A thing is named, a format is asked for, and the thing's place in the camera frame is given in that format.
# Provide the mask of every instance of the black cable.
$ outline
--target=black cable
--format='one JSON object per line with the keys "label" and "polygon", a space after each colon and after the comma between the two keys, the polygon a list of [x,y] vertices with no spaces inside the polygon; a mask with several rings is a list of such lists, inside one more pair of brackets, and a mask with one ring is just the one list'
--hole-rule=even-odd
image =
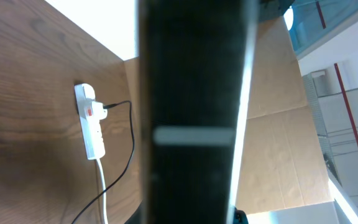
{"label": "black cable", "polygon": [[129,157],[129,160],[128,160],[128,163],[127,165],[125,166],[125,169],[124,171],[122,172],[122,174],[112,183],[110,184],[108,187],[106,187],[106,189],[104,191],[102,191],[98,196],[96,196],[94,199],[92,199],[92,201],[90,201],[90,203],[88,203],[85,208],[83,208],[79,214],[74,218],[73,222],[71,224],[74,224],[77,219],[82,215],[82,213],[85,212],[85,210],[87,208],[89,208],[89,206],[92,205],[93,202],[95,202],[97,199],[99,199],[104,193],[106,193],[112,186],[114,186],[114,184],[116,184],[118,182],[118,180],[121,179],[122,176],[124,176],[124,174],[126,173],[128,167],[129,167],[129,164],[131,163],[131,160],[132,160],[132,157],[134,156],[134,152],[135,152],[135,137],[134,137],[134,128],[133,128],[133,125],[132,125],[132,102],[129,101],[129,100],[126,100],[126,101],[122,101],[120,103],[113,103],[111,105],[106,105],[106,106],[103,106],[104,109],[110,109],[110,108],[113,108],[115,106],[119,106],[123,103],[129,103],[129,124],[131,125],[131,136],[132,136],[132,152],[131,152],[131,156]]}

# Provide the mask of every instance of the wooden surface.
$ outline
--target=wooden surface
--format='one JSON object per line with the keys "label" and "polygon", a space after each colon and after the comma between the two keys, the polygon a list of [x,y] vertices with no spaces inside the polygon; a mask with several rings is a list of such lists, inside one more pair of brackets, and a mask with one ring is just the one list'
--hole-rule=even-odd
{"label": "wooden surface", "polygon": [[[0,0],[0,223],[70,223],[100,191],[88,161],[73,87],[89,83],[96,99],[130,98],[123,61],[44,1]],[[101,122],[106,184],[131,153],[129,106]],[[137,157],[108,192],[110,223],[139,204]],[[78,223],[100,223],[91,206]]]}

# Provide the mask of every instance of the white power strip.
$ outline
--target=white power strip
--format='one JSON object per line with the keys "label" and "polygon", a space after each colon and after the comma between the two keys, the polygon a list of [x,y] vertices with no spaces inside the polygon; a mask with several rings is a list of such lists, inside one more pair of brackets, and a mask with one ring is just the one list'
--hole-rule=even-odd
{"label": "white power strip", "polygon": [[103,104],[95,101],[94,90],[89,84],[74,87],[80,116],[82,133],[89,160],[100,159],[104,156],[104,143],[99,121],[107,117]]}

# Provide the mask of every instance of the wood grain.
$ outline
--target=wood grain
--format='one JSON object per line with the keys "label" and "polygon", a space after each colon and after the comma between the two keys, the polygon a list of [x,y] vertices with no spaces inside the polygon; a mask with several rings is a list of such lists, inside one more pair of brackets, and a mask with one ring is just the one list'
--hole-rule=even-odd
{"label": "wood grain", "polygon": [[[0,0],[0,223],[70,223],[100,191],[76,112],[78,83],[104,103],[130,98],[123,61],[52,6]],[[131,153],[128,109],[101,122],[107,184]],[[110,223],[123,223],[139,204],[137,161],[108,193]],[[78,223],[100,216],[96,203]]]}

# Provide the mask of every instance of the red pipe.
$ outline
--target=red pipe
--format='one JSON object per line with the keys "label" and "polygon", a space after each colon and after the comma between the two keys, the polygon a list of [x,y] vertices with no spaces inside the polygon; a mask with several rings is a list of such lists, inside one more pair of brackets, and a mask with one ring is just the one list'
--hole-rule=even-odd
{"label": "red pipe", "polygon": [[349,119],[350,119],[351,124],[352,124],[353,134],[354,134],[354,137],[356,138],[356,143],[357,143],[357,147],[358,147],[358,133],[357,133],[357,130],[356,130],[356,124],[355,124],[354,119],[353,119],[351,106],[349,105],[349,101],[347,100],[347,95],[346,95],[345,87],[344,87],[343,82],[342,82],[341,73],[339,72],[338,64],[335,63],[334,66],[335,66],[336,75],[338,76],[339,85],[341,86],[342,96],[343,96],[343,98],[345,100],[347,114],[349,115]]}
{"label": "red pipe", "polygon": [[323,12],[321,10],[320,2],[318,0],[316,1],[316,7],[317,7],[318,15],[320,17],[321,25],[323,26],[323,29],[325,29],[326,28],[326,21],[324,20]]}

